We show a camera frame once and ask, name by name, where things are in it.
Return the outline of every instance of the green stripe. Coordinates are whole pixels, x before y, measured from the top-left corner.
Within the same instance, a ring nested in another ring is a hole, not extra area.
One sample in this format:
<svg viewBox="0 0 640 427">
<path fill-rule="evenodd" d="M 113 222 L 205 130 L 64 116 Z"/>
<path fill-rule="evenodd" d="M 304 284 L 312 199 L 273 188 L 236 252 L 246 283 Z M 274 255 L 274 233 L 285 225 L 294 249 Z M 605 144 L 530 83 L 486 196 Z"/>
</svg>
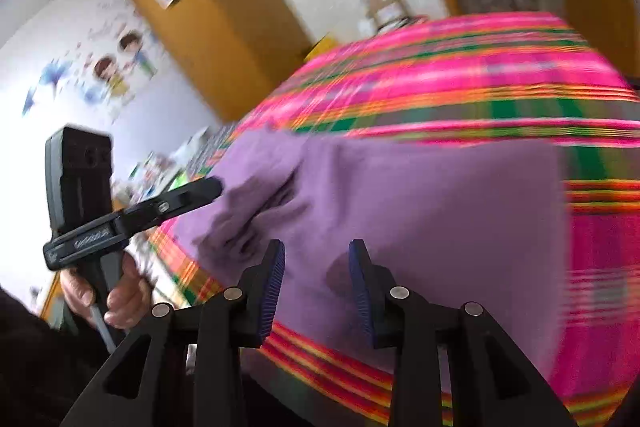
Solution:
<svg viewBox="0 0 640 427">
<path fill-rule="evenodd" d="M 452 105 L 439 105 L 435 107 L 413 107 L 389 112 L 380 112 L 366 116 L 353 117 L 349 128 L 371 128 L 376 126 L 399 125 L 410 123 L 422 123 L 426 121 L 447 121 L 447 120 L 498 120 L 502 118 L 565 118 L 575 116 L 579 111 L 577 106 L 569 103 L 570 100 L 563 98 L 550 99 L 523 99 L 513 101 L 498 102 L 474 102 Z M 321 113 L 310 114 L 306 119 L 296 126 L 301 132 L 309 131 L 331 131 L 344 130 L 344 124 L 334 128 L 334 124 L 340 119 L 323 118 Z M 612 127 L 586 127 L 580 125 L 573 126 L 551 126 L 543 122 L 524 126 L 540 131 L 538 136 L 553 136 L 559 129 L 567 130 L 566 134 L 577 134 L 585 136 L 597 136 L 598 132 L 604 130 L 607 135 L 617 133 L 616 136 L 640 137 L 640 130 L 616 130 Z M 554 132 L 547 132 L 545 129 L 555 129 Z"/>
<path fill-rule="evenodd" d="M 575 147 L 575 155 L 580 169 L 581 180 L 602 180 L 607 178 L 607 170 L 600 158 L 597 147 Z"/>
<path fill-rule="evenodd" d="M 444 50 L 438 50 L 438 51 L 423 51 L 422 53 L 418 53 L 418 54 L 411 54 L 411 55 L 402 55 L 399 58 L 392 58 L 390 60 L 381 60 L 379 62 L 373 62 L 370 64 L 367 64 L 365 66 L 362 67 L 356 67 L 356 68 L 348 68 L 348 64 L 354 63 L 357 64 L 358 60 L 345 60 L 343 62 L 341 62 L 340 64 L 338 64 L 337 66 L 332 66 L 332 70 L 335 71 L 334 73 L 328 74 L 327 76 L 321 76 L 321 77 L 316 77 L 316 78 L 312 78 L 309 80 L 304 80 L 301 81 L 299 84 L 296 84 L 295 86 L 292 86 L 291 89 L 289 89 L 288 91 L 286 91 L 286 93 L 291 93 L 291 92 L 296 92 L 299 90 L 304 89 L 305 87 L 309 87 L 309 86 L 313 86 L 315 84 L 321 84 L 322 82 L 325 82 L 327 80 L 331 80 L 337 76 L 347 76 L 347 74 L 351 74 L 351 73 L 355 73 L 357 71 L 366 71 L 366 70 L 370 70 L 372 68 L 377 68 L 379 66 L 386 66 L 389 64 L 395 64 L 396 62 L 402 62 L 404 60 L 407 60 L 408 58 L 412 59 L 412 60 L 425 60 L 427 58 L 431 58 L 431 57 L 438 57 L 438 56 L 442 56 L 442 55 L 452 55 L 455 53 L 460 53 L 460 52 L 478 52 L 478 51 L 482 51 L 482 50 L 490 50 L 490 49 L 496 49 L 496 50 L 500 50 L 502 53 L 504 53 L 506 50 L 504 48 L 515 48 L 518 46 L 528 46 L 528 47 L 532 47 L 532 46 L 546 46 L 548 48 L 558 48 L 558 47 L 564 47 L 564 48 L 568 48 L 568 47 L 574 47 L 574 48 L 585 48 L 585 44 L 583 42 L 578 42 L 578 41 L 572 41 L 569 39 L 559 39 L 557 41 L 511 41 L 511 42 L 494 42 L 494 43 L 490 43 L 490 44 L 465 44 L 463 46 L 457 46 L 454 48 L 447 48 Z M 372 55 L 367 55 L 367 59 L 370 59 L 371 57 L 375 57 L 376 54 L 372 54 Z"/>
<path fill-rule="evenodd" d="M 600 158 L 609 178 L 636 180 L 638 172 L 631 165 L 632 158 L 625 149 L 616 147 L 600 149 Z"/>
<path fill-rule="evenodd" d="M 514 28 L 514 29 L 510 29 L 510 30 L 496 30 L 493 32 L 487 32 L 487 31 L 477 31 L 477 32 L 469 32 L 469 33 L 465 33 L 462 35 L 458 35 L 458 36 L 450 36 L 450 37 L 444 37 L 444 38 L 433 38 L 433 39 L 425 39 L 422 41 L 415 41 L 415 42 L 411 42 L 409 44 L 404 44 L 403 46 L 394 46 L 391 49 L 385 49 L 385 50 L 376 50 L 373 52 L 368 52 L 366 50 L 362 50 L 360 52 L 360 54 L 355 54 L 355 55 L 351 55 L 350 58 L 341 61 L 341 62 L 333 62 L 331 64 L 326 64 L 324 66 L 321 66 L 320 68 L 318 68 L 317 70 L 313 70 L 313 71 L 309 71 L 306 75 L 301 76 L 300 79 L 304 79 L 306 76 L 309 77 L 312 74 L 318 74 L 320 71 L 323 70 L 336 70 L 338 66 L 341 66 L 342 64 L 347 64 L 348 62 L 356 62 L 358 60 L 363 60 L 364 58 L 370 58 L 370 57 L 374 57 L 375 55 L 378 54 L 383 54 L 383 53 L 390 53 L 390 52 L 397 52 L 397 51 L 410 51 L 412 48 L 416 48 L 416 47 L 425 47 L 425 46 L 429 46 L 432 44 L 440 44 L 441 42 L 448 42 L 448 41 L 455 41 L 455 40 L 459 40 L 459 39 L 473 39 L 473 38 L 478 38 L 478 37 L 485 37 L 485 36 L 500 36 L 500 35 L 509 35 L 509 34 L 520 34 L 520 33 L 533 33 L 533 32 L 537 32 L 537 33 L 543 33 L 543 34 L 569 34 L 572 37 L 575 38 L 575 41 L 580 41 L 583 44 L 587 44 L 587 41 L 583 38 L 582 35 L 580 35 L 579 33 L 575 32 L 574 30 L 570 29 L 570 28 L 565 28 L 565 29 L 540 29 L 540 28 Z M 414 56 L 414 52 L 411 52 L 409 54 L 409 56 Z"/>
<path fill-rule="evenodd" d="M 330 132 L 344 132 L 355 128 L 371 128 L 369 125 L 356 126 L 357 118 L 342 118 L 335 120 L 331 126 Z M 296 127 L 298 133 L 315 132 L 318 129 L 316 125 L 301 125 Z M 619 140 L 636 139 L 640 137 L 640 132 L 633 132 L 628 135 L 627 131 L 619 131 L 606 128 L 592 127 L 556 127 L 556 126 L 508 126 L 508 127 L 485 127 L 471 129 L 454 129 L 454 130 L 425 130 L 416 131 L 408 130 L 405 132 L 397 132 L 388 135 L 389 138 L 395 140 L 423 140 L 423 139 L 441 139 L 441 140 L 464 140 L 464 139 L 492 139 L 492 138 L 561 138 L 561 137 L 577 137 L 589 138 L 597 141 L 598 138 Z"/>
<path fill-rule="evenodd" d="M 180 279 L 180 276 L 174 274 L 174 275 L 172 275 L 171 279 L 173 279 L 175 285 L 178 286 L 178 288 L 180 288 L 180 292 L 182 293 L 184 298 L 187 299 L 187 302 L 191 306 L 199 304 L 199 302 L 198 302 L 198 300 L 196 298 L 196 294 L 193 292 L 193 290 L 191 290 L 190 286 L 185 286 L 184 285 L 184 281 L 182 279 Z"/>
</svg>

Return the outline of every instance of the finger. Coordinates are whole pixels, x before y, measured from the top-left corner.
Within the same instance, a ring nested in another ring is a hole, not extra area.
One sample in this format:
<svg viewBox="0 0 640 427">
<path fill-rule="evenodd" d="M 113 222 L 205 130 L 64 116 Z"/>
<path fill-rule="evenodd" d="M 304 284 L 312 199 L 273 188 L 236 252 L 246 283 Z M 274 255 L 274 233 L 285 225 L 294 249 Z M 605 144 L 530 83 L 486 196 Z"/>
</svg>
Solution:
<svg viewBox="0 0 640 427">
<path fill-rule="evenodd" d="M 127 279 L 140 279 L 136 261 L 127 252 L 122 256 L 122 276 Z"/>
<path fill-rule="evenodd" d="M 121 306 L 129 302 L 135 292 L 138 291 L 140 274 L 138 267 L 127 252 L 122 256 L 122 277 L 107 296 L 107 307 L 117 311 Z"/>
<path fill-rule="evenodd" d="M 107 295 L 107 308 L 116 312 L 126 305 L 140 291 L 138 281 L 140 281 L 140 277 L 137 279 L 129 279 L 127 277 L 120 279 L 118 284 Z"/>
<path fill-rule="evenodd" d="M 75 270 L 65 269 L 60 272 L 60 286 L 71 310 L 85 316 L 88 313 L 88 307 L 95 299 L 91 285 Z"/>
<path fill-rule="evenodd" d="M 114 328 L 126 329 L 135 326 L 146 314 L 151 301 L 151 289 L 146 280 L 138 282 L 138 291 L 132 299 L 117 311 L 109 311 L 104 321 Z"/>
</svg>

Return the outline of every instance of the black clamp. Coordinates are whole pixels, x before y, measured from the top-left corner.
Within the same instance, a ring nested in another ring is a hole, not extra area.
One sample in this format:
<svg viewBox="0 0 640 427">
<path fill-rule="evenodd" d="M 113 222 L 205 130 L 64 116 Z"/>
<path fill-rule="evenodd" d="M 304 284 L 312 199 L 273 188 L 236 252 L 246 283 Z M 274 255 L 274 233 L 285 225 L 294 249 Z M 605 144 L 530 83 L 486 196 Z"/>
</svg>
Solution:
<svg viewBox="0 0 640 427">
<path fill-rule="evenodd" d="M 456 427 L 576 427 L 562 401 L 480 304 L 427 302 L 371 262 L 364 241 L 349 249 L 358 311 L 374 348 L 395 347 L 390 427 L 440 427 L 438 346 L 447 348 Z"/>
<path fill-rule="evenodd" d="M 271 331 L 284 276 L 284 245 L 205 304 L 174 311 L 156 304 L 82 391 L 62 427 L 184 425 L 180 399 L 189 344 L 198 344 L 193 425 L 246 425 L 239 347 L 260 347 Z"/>
<path fill-rule="evenodd" d="M 138 232 L 211 203 L 222 194 L 217 178 L 201 178 L 51 239 L 42 247 L 47 267 L 61 270 L 86 259 L 122 250 Z"/>
</svg>

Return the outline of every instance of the orange stripe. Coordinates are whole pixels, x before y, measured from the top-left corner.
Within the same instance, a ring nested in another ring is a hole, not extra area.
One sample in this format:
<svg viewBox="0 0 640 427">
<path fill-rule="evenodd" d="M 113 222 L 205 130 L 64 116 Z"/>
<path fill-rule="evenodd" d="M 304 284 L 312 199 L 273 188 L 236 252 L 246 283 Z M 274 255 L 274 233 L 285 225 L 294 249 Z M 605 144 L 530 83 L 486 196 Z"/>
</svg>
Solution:
<svg viewBox="0 0 640 427">
<path fill-rule="evenodd" d="M 523 91 L 518 92 L 516 90 L 497 90 L 491 89 L 476 89 L 476 90 L 464 90 L 464 91 L 446 91 L 446 92 L 434 92 L 423 94 L 410 94 L 405 96 L 398 96 L 396 98 L 387 100 L 369 101 L 359 104 L 345 105 L 344 107 L 326 108 L 317 112 L 303 113 L 296 115 L 288 120 L 283 120 L 279 124 L 285 124 L 290 127 L 297 127 L 308 125 L 311 122 L 321 123 L 323 121 L 332 121 L 342 118 L 353 118 L 356 116 L 370 116 L 379 115 L 383 112 L 393 112 L 398 110 L 405 110 L 411 108 L 423 108 L 423 107 L 436 107 L 441 105 L 460 105 L 464 103 L 474 102 L 495 102 L 497 100 L 519 100 L 527 98 L 552 98 L 557 99 L 562 97 L 564 92 L 561 88 L 553 90 L 539 90 L 535 92 Z M 631 101 L 636 100 L 635 95 L 604 95 L 604 94 L 569 94 L 566 93 L 568 98 L 574 100 L 622 100 Z"/>
<path fill-rule="evenodd" d="M 623 214 L 640 212 L 640 201 L 634 203 L 571 203 L 574 214 Z"/>
<path fill-rule="evenodd" d="M 589 393 L 569 398 L 563 398 L 562 402 L 567 409 L 572 412 L 578 412 L 585 409 L 594 409 L 611 403 L 622 401 L 629 391 L 629 386 L 615 387 L 602 393 Z"/>
<path fill-rule="evenodd" d="M 384 67 L 379 67 L 379 68 L 370 68 L 369 70 L 367 70 L 366 72 L 362 72 L 362 74 L 370 74 L 370 73 L 375 73 L 376 70 L 379 71 L 383 71 L 385 70 Z M 350 73 L 351 76 L 355 76 L 356 74 L 358 74 L 358 72 L 356 73 Z M 397 83 L 396 80 L 396 75 L 393 76 L 393 78 L 391 79 L 387 79 L 387 80 L 380 80 L 378 83 L 376 83 L 376 89 L 384 89 L 385 87 L 391 87 L 393 86 L 394 83 Z M 326 91 L 331 91 L 332 89 L 332 84 L 321 84 L 321 86 L 319 86 L 320 88 L 318 89 L 318 92 L 313 92 L 313 95 L 318 96 L 323 92 Z M 272 96 L 269 97 L 268 100 L 266 100 L 265 102 L 263 102 L 263 104 L 259 107 L 260 110 L 264 111 L 267 108 L 271 108 L 271 107 L 277 107 L 279 106 L 281 103 L 290 103 L 292 98 L 295 98 L 301 94 L 304 94 L 305 96 L 309 95 L 309 89 L 313 89 L 313 86 L 303 86 L 303 87 L 292 87 L 289 90 L 286 90 L 282 93 L 276 93 L 273 94 Z M 433 92 L 424 92 L 422 94 L 431 94 L 431 95 L 436 95 L 436 94 L 444 94 L 444 93 L 448 93 L 448 92 L 455 92 L 455 93 L 474 93 L 474 92 L 487 92 L 487 93 L 491 93 L 491 92 L 495 92 L 495 93 L 506 93 L 506 92 L 512 92 L 515 94 L 527 94 L 528 92 L 541 92 L 542 94 L 552 94 L 555 95 L 556 97 L 560 96 L 560 95 L 565 95 L 568 97 L 572 97 L 572 95 L 575 95 L 577 97 L 584 97 L 585 95 L 592 95 L 592 96 L 602 96 L 602 97 L 606 97 L 606 96 L 622 96 L 625 100 L 629 100 L 631 102 L 637 102 L 638 101 L 638 97 L 635 94 L 635 92 L 629 88 L 629 87 L 614 87 L 614 86 L 593 86 L 591 84 L 549 84 L 549 83 L 539 83 L 539 84 L 509 84 L 506 86 L 497 86 L 497 87 L 478 87 L 475 89 L 459 89 L 459 90 L 452 90 L 452 91 L 433 91 Z"/>
<path fill-rule="evenodd" d="M 218 281 L 214 279 L 207 279 L 201 290 L 198 292 L 196 298 L 200 302 L 206 302 L 212 298 L 215 294 L 222 292 L 224 289 Z"/>
<path fill-rule="evenodd" d="M 287 355 L 287 357 L 289 357 L 293 362 L 296 362 L 299 366 L 310 369 L 316 375 L 322 375 L 334 382 L 336 385 L 339 385 L 341 388 L 371 400 L 383 407 L 389 407 L 391 405 L 390 391 L 381 389 L 380 387 L 361 380 L 360 378 L 355 378 L 353 375 L 341 370 L 336 365 L 331 364 L 326 360 L 318 359 L 317 357 L 306 353 L 303 349 L 288 343 L 279 335 L 272 332 L 265 342 L 271 344 L 271 347 L 284 355 Z"/>
<path fill-rule="evenodd" d="M 616 411 L 619 404 L 613 404 L 608 407 L 604 407 L 602 409 L 593 410 L 584 413 L 576 413 L 574 414 L 574 419 L 577 424 L 580 426 L 593 426 L 600 423 L 606 422 L 613 413 Z"/>
<path fill-rule="evenodd" d="M 342 404 L 347 409 L 350 409 L 353 412 L 366 416 L 367 418 L 370 418 L 377 422 L 383 424 L 388 423 L 389 411 L 387 408 L 380 407 L 373 402 L 367 401 L 357 395 L 349 393 L 348 391 L 340 388 L 338 385 L 335 385 L 330 380 L 327 380 L 320 375 L 316 375 L 306 368 L 296 365 L 284 354 L 273 349 L 270 344 L 264 344 L 260 348 L 260 352 L 269 360 L 271 360 L 271 362 L 275 363 L 278 367 L 280 367 L 287 373 L 293 375 L 299 380 L 302 380 L 309 387 L 312 387 L 319 393 L 324 394 L 332 400 Z"/>
<path fill-rule="evenodd" d="M 384 371 L 370 367 L 369 365 L 359 362 L 358 360 L 351 359 L 350 357 L 345 357 L 338 351 L 334 351 L 333 349 L 324 347 L 321 344 L 317 344 L 312 340 L 303 337 L 299 333 L 289 330 L 289 328 L 284 327 L 277 321 L 274 321 L 272 331 L 288 340 L 290 343 L 301 347 L 308 353 L 332 363 L 336 367 L 339 367 L 361 380 L 378 385 L 382 389 L 386 389 L 388 391 L 391 390 L 393 376 L 385 373 Z"/>
<path fill-rule="evenodd" d="M 521 34 L 522 32 L 536 32 L 536 31 L 544 31 L 544 30 L 560 30 L 563 33 L 567 33 L 567 34 L 571 34 L 572 37 L 574 37 L 575 39 L 584 39 L 583 36 L 581 36 L 578 32 L 576 32 L 574 29 L 569 28 L 569 26 L 567 26 L 566 28 L 564 28 L 564 26 L 557 26 L 557 25 L 531 25 L 531 26 L 522 26 L 521 28 L 518 29 L 514 29 L 514 35 L 515 36 L 519 36 L 518 34 Z M 487 31 L 491 32 L 492 30 L 487 30 L 487 29 L 479 29 L 476 31 L 469 31 L 468 29 L 466 30 L 454 30 L 451 31 L 450 33 L 447 32 L 442 32 L 442 33 L 437 33 L 437 32 L 433 32 L 433 33 L 417 33 L 414 38 L 411 39 L 407 39 L 407 40 L 403 40 L 401 41 L 401 43 L 399 44 L 397 41 L 391 41 L 388 44 L 378 44 L 378 45 L 367 45 L 366 47 L 364 47 L 362 50 L 360 50 L 359 52 L 353 52 L 353 54 L 350 54 L 350 58 L 365 58 L 368 56 L 371 56 L 373 54 L 377 54 L 380 52 L 385 52 L 385 51 L 390 51 L 390 50 L 396 50 L 396 49 L 402 49 L 402 48 L 408 48 L 408 47 L 412 47 L 412 46 L 424 46 L 425 44 L 438 44 L 440 42 L 442 42 L 442 39 L 449 39 L 449 40 L 453 40 L 456 38 L 461 38 L 461 37 L 486 37 L 486 38 L 491 38 L 491 37 L 500 37 L 502 35 L 511 35 L 511 34 L 495 34 L 495 33 L 487 33 Z M 293 75 L 292 78 L 305 78 L 308 74 L 313 73 L 314 71 L 318 71 L 321 70 L 323 67 L 328 67 L 332 64 L 332 61 L 329 62 L 322 62 L 321 64 L 318 64 L 317 67 L 315 67 L 314 69 L 309 69 L 309 70 L 305 70 L 303 74 L 301 75 Z"/>
<path fill-rule="evenodd" d="M 454 50 L 442 50 L 441 52 L 438 52 L 437 54 L 433 54 L 430 55 L 430 57 L 428 57 L 428 61 L 430 62 L 430 64 L 435 64 L 436 62 L 444 62 L 446 60 L 451 60 L 452 58 L 457 58 L 457 57 L 494 57 L 495 55 L 502 55 L 505 53 L 518 53 L 518 52 L 525 52 L 527 54 L 534 54 L 534 53 L 546 53 L 546 52 L 553 52 L 553 51 L 558 51 L 558 46 L 542 46 L 540 44 L 533 44 L 533 43 L 529 43 L 529 44 L 521 44 L 519 46 L 511 46 L 511 47 L 493 47 L 493 48 L 486 48 L 483 50 L 465 50 L 462 48 L 459 49 L 454 49 Z M 588 45 L 584 45 L 581 42 L 578 42 L 576 45 L 573 46 L 569 46 L 568 49 L 569 52 L 591 52 L 592 49 L 590 49 L 590 47 Z M 405 57 L 405 58 L 398 58 L 398 60 L 393 60 L 390 63 L 387 64 L 372 64 L 371 66 L 367 66 L 366 64 L 356 64 L 356 67 L 358 67 L 358 70 L 356 71 L 356 73 L 360 73 L 361 71 L 364 72 L 366 71 L 367 73 L 376 73 L 377 71 L 381 71 L 381 70 L 388 70 L 389 68 L 402 68 L 404 66 L 412 66 L 414 65 L 416 62 L 420 62 L 420 61 L 424 61 L 425 58 L 424 57 L 415 57 L 415 56 L 409 56 L 409 57 Z M 296 81 L 296 86 L 292 88 L 295 90 L 303 90 L 306 87 L 309 87 L 308 83 L 313 83 L 313 82 L 317 82 L 318 80 L 324 80 L 329 76 L 334 76 L 331 79 L 327 78 L 327 82 L 333 82 L 336 78 L 340 78 L 341 80 L 343 80 L 345 77 L 348 77 L 349 74 L 351 74 L 351 71 L 342 71 L 341 73 L 339 73 L 338 76 L 335 76 L 335 70 L 333 68 L 333 64 L 328 64 L 328 69 L 330 70 L 330 72 L 328 74 L 321 72 L 320 70 L 322 70 L 322 68 L 318 68 L 317 70 L 314 71 L 305 71 L 304 74 L 301 74 L 299 76 L 294 76 L 292 77 L 290 80 L 295 80 Z"/>
<path fill-rule="evenodd" d="M 568 190 L 574 203 L 589 201 L 640 201 L 640 190 Z"/>
<path fill-rule="evenodd" d="M 611 189 L 611 190 L 640 190 L 638 180 L 567 180 L 565 182 L 572 190 Z"/>
</svg>

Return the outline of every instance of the wooden wardrobe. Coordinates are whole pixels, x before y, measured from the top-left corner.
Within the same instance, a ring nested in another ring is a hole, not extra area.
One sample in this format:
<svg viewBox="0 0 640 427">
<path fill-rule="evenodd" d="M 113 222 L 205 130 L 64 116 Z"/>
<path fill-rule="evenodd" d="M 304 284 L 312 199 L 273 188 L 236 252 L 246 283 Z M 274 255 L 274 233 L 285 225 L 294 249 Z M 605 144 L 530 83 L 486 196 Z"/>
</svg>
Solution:
<svg viewBox="0 0 640 427">
<path fill-rule="evenodd" d="M 302 63 L 311 42 L 284 0 L 133 0 L 223 121 L 242 118 Z"/>
</svg>

